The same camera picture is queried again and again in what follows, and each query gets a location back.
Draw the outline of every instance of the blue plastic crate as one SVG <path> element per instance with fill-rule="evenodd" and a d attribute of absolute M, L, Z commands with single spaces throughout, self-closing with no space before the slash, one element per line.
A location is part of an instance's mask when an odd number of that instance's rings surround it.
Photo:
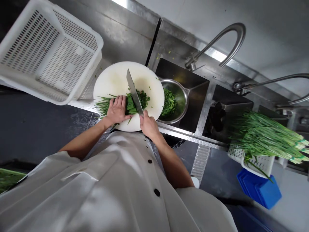
<path fill-rule="evenodd" d="M 271 209 L 282 197 L 274 176 L 271 175 L 270 178 L 273 183 L 246 169 L 237 175 L 244 193 L 267 209 Z"/>

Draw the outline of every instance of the white chef jacket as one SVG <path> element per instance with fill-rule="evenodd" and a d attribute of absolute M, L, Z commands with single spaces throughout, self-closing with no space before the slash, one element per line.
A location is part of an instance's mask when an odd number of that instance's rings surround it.
<path fill-rule="evenodd" d="M 0 231 L 237 231 L 214 196 L 170 185 L 143 134 L 111 133 L 101 149 L 46 157 L 0 195 Z"/>

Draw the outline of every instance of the black button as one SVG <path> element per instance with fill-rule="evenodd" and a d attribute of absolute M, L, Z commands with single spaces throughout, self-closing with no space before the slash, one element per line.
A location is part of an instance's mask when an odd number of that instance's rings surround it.
<path fill-rule="evenodd" d="M 157 190 L 156 188 L 154 189 L 154 193 L 157 195 L 157 197 L 159 197 L 160 196 L 160 192 L 159 192 L 159 190 Z"/>

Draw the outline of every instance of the white plastic basket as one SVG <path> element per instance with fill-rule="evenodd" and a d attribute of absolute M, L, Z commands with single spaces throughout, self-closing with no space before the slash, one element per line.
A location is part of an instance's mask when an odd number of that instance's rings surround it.
<path fill-rule="evenodd" d="M 42 100 L 79 97 L 102 58 L 102 37 L 47 0 L 30 0 L 0 44 L 0 79 Z"/>
<path fill-rule="evenodd" d="M 244 158 L 245 158 L 245 151 L 241 149 L 238 145 L 232 144 L 229 147 L 228 151 L 228 156 L 235 160 L 236 162 L 240 163 L 241 166 L 245 169 L 247 169 L 249 172 L 254 173 L 255 175 L 259 177 L 266 178 L 264 174 L 256 169 L 254 166 L 251 164 L 247 165 L 244 163 Z M 257 162 L 256 159 L 250 159 L 250 161 L 260 168 L 263 172 L 266 173 L 266 175 L 270 176 L 271 175 L 271 170 L 273 168 L 275 157 L 274 156 L 258 156 L 257 157 Z"/>

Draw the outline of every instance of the person's left hand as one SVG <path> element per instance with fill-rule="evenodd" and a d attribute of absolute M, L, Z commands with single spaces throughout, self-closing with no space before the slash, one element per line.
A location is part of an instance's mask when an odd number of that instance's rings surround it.
<path fill-rule="evenodd" d="M 125 115 L 126 112 L 126 96 L 117 96 L 109 102 L 109 108 L 105 120 L 108 120 L 110 125 L 121 123 L 124 120 L 130 119 L 133 115 Z"/>

